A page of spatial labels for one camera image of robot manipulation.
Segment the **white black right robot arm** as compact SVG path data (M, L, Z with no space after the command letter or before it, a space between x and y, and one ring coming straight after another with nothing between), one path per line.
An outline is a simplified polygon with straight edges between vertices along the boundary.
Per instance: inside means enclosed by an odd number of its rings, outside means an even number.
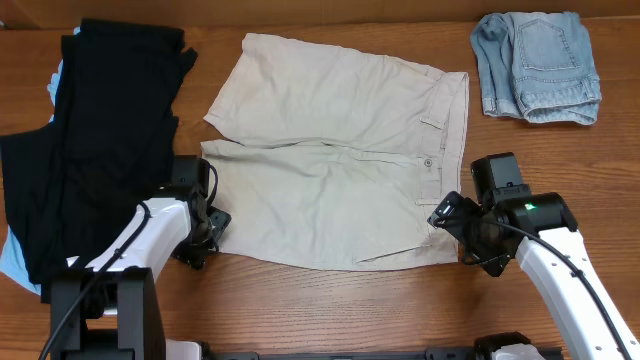
M574 359L636 359L639 341L589 259L576 218L557 193L479 205L449 193L428 219L463 247L463 262L500 276L510 261L544 299Z

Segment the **beige khaki shorts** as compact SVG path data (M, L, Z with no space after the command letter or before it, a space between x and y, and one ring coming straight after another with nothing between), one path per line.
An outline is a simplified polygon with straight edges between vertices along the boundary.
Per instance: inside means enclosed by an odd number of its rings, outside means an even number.
M464 72L246 35L201 146L232 217L221 250L320 270L455 262L428 219L461 186L468 103Z

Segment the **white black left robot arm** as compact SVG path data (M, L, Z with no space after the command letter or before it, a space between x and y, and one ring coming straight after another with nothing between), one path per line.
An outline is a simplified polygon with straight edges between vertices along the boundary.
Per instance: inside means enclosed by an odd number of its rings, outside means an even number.
M51 331L41 358L213 358L205 342L165 336L155 283L170 258L202 268L230 222L222 210L193 213L175 198L142 202L104 253L52 282Z

